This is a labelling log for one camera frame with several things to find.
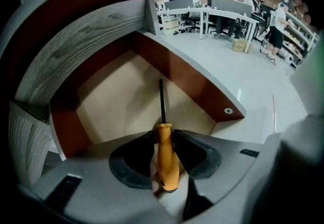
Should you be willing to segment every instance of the white desk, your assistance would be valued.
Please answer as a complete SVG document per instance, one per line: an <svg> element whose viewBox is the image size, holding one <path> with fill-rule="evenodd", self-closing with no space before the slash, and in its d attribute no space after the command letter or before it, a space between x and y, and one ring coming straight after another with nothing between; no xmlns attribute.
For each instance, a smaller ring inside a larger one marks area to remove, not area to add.
<svg viewBox="0 0 324 224"><path fill-rule="evenodd" d="M165 23L164 23L164 17L163 14L166 15L175 15L175 14L185 14L188 12L200 12L200 34L199 34L199 39L203 39L203 25L204 25L204 13L206 13L206 28L205 28L205 35L208 34L208 18L209 14L211 15L217 15L221 17L226 17L230 19L242 19L247 22L249 22L249 27L246 35L246 40L248 41L247 46L244 50L244 52L247 52L252 40L253 32L255 30L256 24L259 23L257 20L249 18L247 16L241 15L239 13L234 13L230 11L221 11L217 9L212 9L212 8L185 8L185 9L174 9L174 10L168 10L168 11L159 11L157 12L158 15L161 15L161 20L162 20L162 26L163 29L165 28Z"/></svg>

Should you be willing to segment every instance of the yellow screwdriver handle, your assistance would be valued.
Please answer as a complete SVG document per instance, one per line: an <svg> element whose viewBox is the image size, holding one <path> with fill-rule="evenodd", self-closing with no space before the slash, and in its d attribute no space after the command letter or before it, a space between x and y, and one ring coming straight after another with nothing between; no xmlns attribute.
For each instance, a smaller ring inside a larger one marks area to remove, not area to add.
<svg viewBox="0 0 324 224"><path fill-rule="evenodd" d="M173 192L179 185L179 163L171 140L171 123L157 125L159 146L157 154L157 171L163 189Z"/></svg>

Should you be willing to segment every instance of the shelf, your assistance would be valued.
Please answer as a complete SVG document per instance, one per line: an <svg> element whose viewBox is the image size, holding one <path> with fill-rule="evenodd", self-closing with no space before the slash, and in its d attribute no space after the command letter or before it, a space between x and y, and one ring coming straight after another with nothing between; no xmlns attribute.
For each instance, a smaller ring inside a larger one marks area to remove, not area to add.
<svg viewBox="0 0 324 224"><path fill-rule="evenodd" d="M302 21L297 19L293 14L289 12L287 12L286 14L290 19L294 20L294 22L296 22L298 26L303 28L308 34L313 35L313 32Z"/></svg>
<svg viewBox="0 0 324 224"><path fill-rule="evenodd" d="M283 47L285 47L288 51L292 52L295 56L297 56L298 59L304 60L303 56L300 54L298 55L294 50L292 50L288 45L282 44Z"/></svg>
<svg viewBox="0 0 324 224"><path fill-rule="evenodd" d="M300 44L298 43L296 40L294 40L291 36L289 36L286 31L284 31L283 33L286 37L288 37L292 42L294 42L301 50L305 50L305 48Z"/></svg>
<svg viewBox="0 0 324 224"><path fill-rule="evenodd" d="M299 36L304 42L306 42L309 45L310 41L294 27L287 27L286 29L290 29L292 32L294 32L297 36Z"/></svg>
<svg viewBox="0 0 324 224"><path fill-rule="evenodd" d="M295 67L295 68L297 68L299 65L297 65L297 64L295 64L294 62L291 62L291 64Z"/></svg>

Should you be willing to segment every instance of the black vent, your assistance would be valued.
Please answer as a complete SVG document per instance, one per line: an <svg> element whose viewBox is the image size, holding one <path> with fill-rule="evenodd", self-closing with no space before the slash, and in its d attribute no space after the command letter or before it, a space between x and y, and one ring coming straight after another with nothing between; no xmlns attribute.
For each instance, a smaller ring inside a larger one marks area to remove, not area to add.
<svg viewBox="0 0 324 224"><path fill-rule="evenodd" d="M24 109L26 112L34 116L36 119L43 121L44 123L49 123L49 108L48 106L36 106L30 105L27 102L22 102L19 100L13 100L15 104Z"/></svg>
<svg viewBox="0 0 324 224"><path fill-rule="evenodd" d="M257 157L259 155L259 152L249 150L249 149L243 149L240 151L240 153L250 157Z"/></svg>
<svg viewBox="0 0 324 224"><path fill-rule="evenodd" d="M71 199L82 179L80 177L66 176L55 190L47 197L45 203L58 213L63 213L65 206Z"/></svg>

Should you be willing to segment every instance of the screw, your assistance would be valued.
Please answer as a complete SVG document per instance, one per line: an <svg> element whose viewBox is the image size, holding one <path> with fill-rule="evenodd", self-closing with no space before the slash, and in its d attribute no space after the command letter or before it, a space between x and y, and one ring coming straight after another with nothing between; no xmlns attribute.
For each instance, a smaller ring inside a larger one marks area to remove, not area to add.
<svg viewBox="0 0 324 224"><path fill-rule="evenodd" d="M225 108L224 111L225 111L226 114L232 114L233 113L233 110L231 108Z"/></svg>

